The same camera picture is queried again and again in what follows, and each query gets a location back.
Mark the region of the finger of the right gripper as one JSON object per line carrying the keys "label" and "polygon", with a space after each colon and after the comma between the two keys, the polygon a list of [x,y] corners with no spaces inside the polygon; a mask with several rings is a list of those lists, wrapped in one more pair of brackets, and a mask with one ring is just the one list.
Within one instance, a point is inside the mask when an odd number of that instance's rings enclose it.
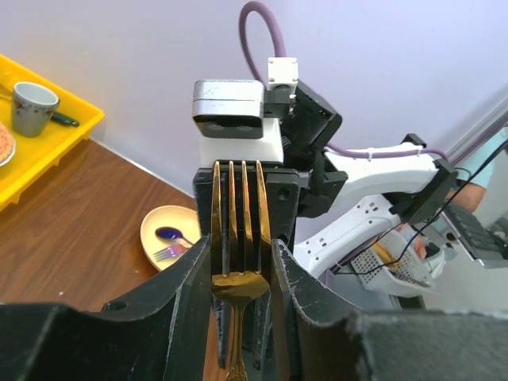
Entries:
{"label": "finger of the right gripper", "polygon": [[252,366],[262,369],[270,334],[270,298],[260,297],[255,300],[252,323]]}
{"label": "finger of the right gripper", "polygon": [[219,368],[225,369],[229,356],[230,307],[216,305],[217,362]]}

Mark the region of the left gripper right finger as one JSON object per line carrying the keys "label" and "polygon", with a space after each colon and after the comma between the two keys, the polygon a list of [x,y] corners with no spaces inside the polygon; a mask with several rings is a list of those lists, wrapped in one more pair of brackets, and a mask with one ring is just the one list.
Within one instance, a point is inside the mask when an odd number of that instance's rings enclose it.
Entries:
{"label": "left gripper right finger", "polygon": [[280,380],[505,380],[507,315],[356,308],[272,242]]}

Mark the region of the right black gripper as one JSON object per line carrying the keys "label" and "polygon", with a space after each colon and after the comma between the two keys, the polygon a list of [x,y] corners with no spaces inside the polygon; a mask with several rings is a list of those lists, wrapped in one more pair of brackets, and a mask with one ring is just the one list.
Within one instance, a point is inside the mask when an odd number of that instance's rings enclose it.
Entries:
{"label": "right black gripper", "polygon": [[[341,115],[320,95],[316,94],[305,83],[299,82],[295,92],[295,100],[292,101],[291,113],[280,122],[280,132],[283,143],[283,164],[272,165],[271,172],[275,173],[275,181],[267,186],[268,201],[275,200],[275,191],[295,191],[293,183],[283,182],[288,179],[286,172],[291,170],[310,174],[308,185],[300,186],[298,195],[298,208],[296,204],[296,193],[290,194],[286,202],[278,199],[275,204],[275,212],[270,214],[272,238],[278,238],[289,248],[294,248],[294,232],[297,217],[319,217],[328,212],[338,191],[345,183],[345,172],[333,170],[331,164],[326,164],[324,157],[325,146],[331,137],[340,128],[342,123]],[[194,195],[198,205],[198,221],[200,233],[210,233],[210,208],[212,175],[205,169],[200,168],[193,179]],[[267,343],[266,359],[273,357],[273,337],[271,325],[271,293],[263,297],[270,298],[270,334]],[[227,305],[219,302],[214,297],[213,307],[216,317],[216,305]],[[249,304],[245,310],[244,317],[246,330],[243,333],[242,342],[244,350],[252,354],[252,323],[254,304]]]}

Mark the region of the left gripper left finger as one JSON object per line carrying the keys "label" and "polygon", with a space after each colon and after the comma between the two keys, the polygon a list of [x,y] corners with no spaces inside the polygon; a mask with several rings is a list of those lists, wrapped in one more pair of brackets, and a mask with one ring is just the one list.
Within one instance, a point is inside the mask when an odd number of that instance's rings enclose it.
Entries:
{"label": "left gripper left finger", "polygon": [[99,312],[1,307],[3,380],[200,380],[210,319],[210,239]]}

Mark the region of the gold fork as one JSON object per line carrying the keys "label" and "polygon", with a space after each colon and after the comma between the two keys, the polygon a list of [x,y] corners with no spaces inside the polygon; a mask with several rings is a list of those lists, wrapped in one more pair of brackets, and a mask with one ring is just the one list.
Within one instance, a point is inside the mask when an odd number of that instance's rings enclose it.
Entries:
{"label": "gold fork", "polygon": [[[261,162],[256,162],[257,201],[251,203],[248,165],[241,163],[236,185],[234,162],[228,163],[227,198],[222,200],[221,164],[213,166],[210,216],[210,263],[214,296],[233,310],[233,341],[227,380],[248,378],[242,356],[242,325],[246,306],[269,289],[271,276],[271,227]],[[251,207],[257,208],[259,239],[252,228]]]}

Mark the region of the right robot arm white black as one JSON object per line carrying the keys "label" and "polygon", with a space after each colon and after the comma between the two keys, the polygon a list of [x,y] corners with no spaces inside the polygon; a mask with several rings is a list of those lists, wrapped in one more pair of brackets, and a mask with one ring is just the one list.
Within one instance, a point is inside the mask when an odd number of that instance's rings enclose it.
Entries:
{"label": "right robot arm white black", "polygon": [[407,222],[432,217],[456,180],[442,153],[413,134],[394,147],[340,152],[329,140],[341,115],[305,83],[201,79],[192,117],[202,134],[193,187],[202,234],[211,229],[215,164],[227,174],[264,169],[271,237],[291,241],[298,217],[316,218],[349,199],[359,204],[307,244],[291,246],[294,261],[318,277]]}

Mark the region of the iridescent purple spoon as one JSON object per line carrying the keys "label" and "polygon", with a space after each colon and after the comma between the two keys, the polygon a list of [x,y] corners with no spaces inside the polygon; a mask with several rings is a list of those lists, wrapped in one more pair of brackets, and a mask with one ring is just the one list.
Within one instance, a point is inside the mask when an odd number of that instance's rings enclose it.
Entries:
{"label": "iridescent purple spoon", "polygon": [[185,236],[179,229],[171,227],[171,226],[161,226],[155,230],[155,234],[161,239],[181,240],[181,241],[186,242],[189,245],[194,244],[193,242],[191,242],[187,238],[185,238]]}

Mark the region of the cream yellow plate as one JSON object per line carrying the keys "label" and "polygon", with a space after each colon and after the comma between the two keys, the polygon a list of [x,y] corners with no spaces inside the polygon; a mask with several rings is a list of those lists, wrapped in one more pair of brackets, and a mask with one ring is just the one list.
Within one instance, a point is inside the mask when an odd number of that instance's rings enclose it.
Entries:
{"label": "cream yellow plate", "polygon": [[183,206],[160,206],[141,223],[140,240],[151,264],[162,271],[183,257],[200,238],[198,215]]}

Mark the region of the white perforated basket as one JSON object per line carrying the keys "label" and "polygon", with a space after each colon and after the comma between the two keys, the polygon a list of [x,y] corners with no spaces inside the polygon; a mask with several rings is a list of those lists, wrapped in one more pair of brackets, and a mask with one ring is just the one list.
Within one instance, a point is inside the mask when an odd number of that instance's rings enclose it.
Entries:
{"label": "white perforated basket", "polygon": [[396,231],[360,253],[351,265],[369,291],[412,298],[437,290],[428,268]]}

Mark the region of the yellow plastic tray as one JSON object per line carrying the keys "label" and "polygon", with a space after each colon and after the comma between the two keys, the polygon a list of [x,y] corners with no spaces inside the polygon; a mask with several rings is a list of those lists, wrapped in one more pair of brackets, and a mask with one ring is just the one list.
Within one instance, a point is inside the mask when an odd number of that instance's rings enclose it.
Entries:
{"label": "yellow plastic tray", "polygon": [[1,123],[11,128],[10,93],[17,82],[39,83],[60,97],[57,111],[79,123],[63,126],[50,121],[44,132],[34,138],[15,133],[13,155],[1,164],[1,208],[16,204],[21,194],[50,167],[56,166],[104,118],[104,112],[75,94],[30,71],[7,56],[1,56]]}

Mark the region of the dark green utensil in tray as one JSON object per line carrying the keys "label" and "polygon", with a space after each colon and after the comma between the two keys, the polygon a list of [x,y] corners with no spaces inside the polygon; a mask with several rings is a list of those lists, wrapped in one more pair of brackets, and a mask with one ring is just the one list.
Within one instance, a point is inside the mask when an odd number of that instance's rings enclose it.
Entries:
{"label": "dark green utensil in tray", "polygon": [[72,117],[68,117],[67,115],[59,113],[59,112],[55,112],[51,116],[51,120],[60,124],[60,125],[72,126],[72,127],[79,127],[80,126],[80,123],[77,120],[75,120]]}

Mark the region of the orange patterned plate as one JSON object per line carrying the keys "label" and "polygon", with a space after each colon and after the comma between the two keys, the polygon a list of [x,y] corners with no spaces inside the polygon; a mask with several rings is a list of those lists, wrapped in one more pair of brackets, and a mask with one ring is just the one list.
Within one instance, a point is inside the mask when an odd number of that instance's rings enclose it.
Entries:
{"label": "orange patterned plate", "polygon": [[0,165],[7,164],[15,154],[16,141],[13,134],[1,123],[0,124]]}

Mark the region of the grey white mug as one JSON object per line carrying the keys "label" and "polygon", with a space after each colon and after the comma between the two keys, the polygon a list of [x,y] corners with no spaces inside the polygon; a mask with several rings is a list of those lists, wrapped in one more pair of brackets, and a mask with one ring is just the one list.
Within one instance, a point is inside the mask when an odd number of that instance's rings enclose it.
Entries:
{"label": "grey white mug", "polygon": [[23,137],[38,137],[60,104],[59,96],[38,83],[18,82],[13,86],[11,125]]}

